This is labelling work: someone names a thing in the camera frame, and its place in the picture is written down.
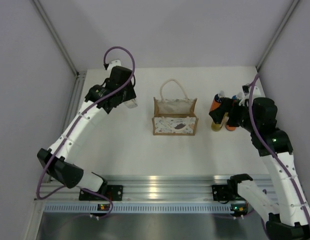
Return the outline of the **yellow bottle with red cap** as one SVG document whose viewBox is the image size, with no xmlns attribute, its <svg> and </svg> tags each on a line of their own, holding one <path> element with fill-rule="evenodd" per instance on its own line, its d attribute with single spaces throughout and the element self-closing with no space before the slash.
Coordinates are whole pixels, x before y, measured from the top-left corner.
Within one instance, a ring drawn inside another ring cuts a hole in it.
<svg viewBox="0 0 310 240">
<path fill-rule="evenodd" d="M 218 132 L 222 129 L 224 125 L 224 121 L 222 121 L 221 123 L 215 123 L 215 122 L 212 122 L 211 123 L 211 129 L 214 131 L 214 132 Z"/>
</svg>

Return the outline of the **orange bottle with white cap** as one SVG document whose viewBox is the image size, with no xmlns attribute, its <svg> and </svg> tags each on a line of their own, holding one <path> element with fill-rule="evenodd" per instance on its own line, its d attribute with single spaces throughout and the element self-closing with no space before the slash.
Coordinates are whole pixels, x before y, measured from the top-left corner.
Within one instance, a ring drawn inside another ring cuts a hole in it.
<svg viewBox="0 0 310 240">
<path fill-rule="evenodd" d="M 217 93 L 214 96 L 214 99 L 212 101 L 212 104 L 211 104 L 209 111 L 211 112 L 211 111 L 217 109 L 221 105 L 221 102 L 224 98 L 225 98 L 225 93 L 224 93 L 224 91 L 221 90 L 219 93 Z"/>
</svg>

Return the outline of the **clear jar with dark lid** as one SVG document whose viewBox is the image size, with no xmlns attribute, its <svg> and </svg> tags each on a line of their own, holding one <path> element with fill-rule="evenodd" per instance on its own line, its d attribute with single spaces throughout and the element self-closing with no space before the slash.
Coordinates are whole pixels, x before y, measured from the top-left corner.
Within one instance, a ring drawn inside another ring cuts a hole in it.
<svg viewBox="0 0 310 240">
<path fill-rule="evenodd" d="M 129 109 L 136 108 L 136 107 L 138 106 L 137 99 L 134 98 L 134 99 L 125 101 L 125 102 L 124 102 L 124 105 L 125 105 L 127 108 L 129 108 Z"/>
</svg>

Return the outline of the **tall orange spray bottle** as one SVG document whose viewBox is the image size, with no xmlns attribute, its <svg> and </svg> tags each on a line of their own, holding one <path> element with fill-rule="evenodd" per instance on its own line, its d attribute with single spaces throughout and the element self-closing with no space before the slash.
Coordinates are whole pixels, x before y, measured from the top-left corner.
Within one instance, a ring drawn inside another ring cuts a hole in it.
<svg viewBox="0 0 310 240">
<path fill-rule="evenodd" d="M 234 95 L 231 99 L 232 100 L 242 100 L 242 98 L 243 98 L 243 93 L 239 92 L 236 95 Z"/>
</svg>

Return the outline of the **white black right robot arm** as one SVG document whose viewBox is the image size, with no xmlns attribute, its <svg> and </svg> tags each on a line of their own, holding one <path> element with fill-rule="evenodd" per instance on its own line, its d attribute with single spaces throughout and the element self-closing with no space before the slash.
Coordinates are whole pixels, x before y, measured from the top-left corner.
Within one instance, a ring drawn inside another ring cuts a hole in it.
<svg viewBox="0 0 310 240">
<path fill-rule="evenodd" d="M 251 142 L 270 175 L 277 196 L 273 202 L 247 173 L 227 181 L 228 194 L 248 201 L 259 214 L 271 240 L 310 240 L 310 207 L 294 166 L 293 148 L 286 132 L 277 128 L 277 106 L 266 97 L 252 101 L 223 97 L 212 104 L 209 115 L 215 124 L 225 116 L 231 127 L 250 133 Z"/>
</svg>

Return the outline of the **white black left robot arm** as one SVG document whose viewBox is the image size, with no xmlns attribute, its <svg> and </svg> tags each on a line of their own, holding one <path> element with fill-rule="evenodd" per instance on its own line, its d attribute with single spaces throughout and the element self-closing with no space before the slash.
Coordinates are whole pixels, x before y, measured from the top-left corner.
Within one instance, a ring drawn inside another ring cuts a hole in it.
<svg viewBox="0 0 310 240">
<path fill-rule="evenodd" d="M 115 66 L 102 84 L 92 86 L 85 95 L 78 113 L 63 134 L 48 149 L 41 148 L 37 157 L 47 174 L 65 187 L 90 190 L 97 200 L 107 196 L 106 180 L 76 165 L 78 154 L 90 134 L 121 104 L 133 108 L 136 98 L 133 73 L 130 69 Z"/>
</svg>

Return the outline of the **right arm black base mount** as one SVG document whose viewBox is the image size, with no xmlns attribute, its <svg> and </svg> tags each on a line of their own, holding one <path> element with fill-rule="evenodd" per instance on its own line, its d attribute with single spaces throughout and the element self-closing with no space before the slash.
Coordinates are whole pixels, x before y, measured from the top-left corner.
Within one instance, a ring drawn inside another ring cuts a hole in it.
<svg viewBox="0 0 310 240">
<path fill-rule="evenodd" d="M 222 204 L 229 201 L 242 201 L 243 198 L 235 195 L 226 184 L 215 184 L 211 186 L 213 200 Z"/>
</svg>

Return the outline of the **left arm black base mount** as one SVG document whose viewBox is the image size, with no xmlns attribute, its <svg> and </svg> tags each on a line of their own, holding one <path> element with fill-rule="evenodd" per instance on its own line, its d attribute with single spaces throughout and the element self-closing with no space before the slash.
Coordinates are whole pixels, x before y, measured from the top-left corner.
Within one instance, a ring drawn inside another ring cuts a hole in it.
<svg viewBox="0 0 310 240">
<path fill-rule="evenodd" d="M 106 185 L 102 186 L 97 192 L 99 195 L 103 195 L 111 201 L 122 201 L 123 198 L 123 186 L 122 185 Z M 101 201 L 103 198 L 96 196 L 95 194 L 88 193 L 86 191 L 80 191 L 80 201 Z"/>
</svg>

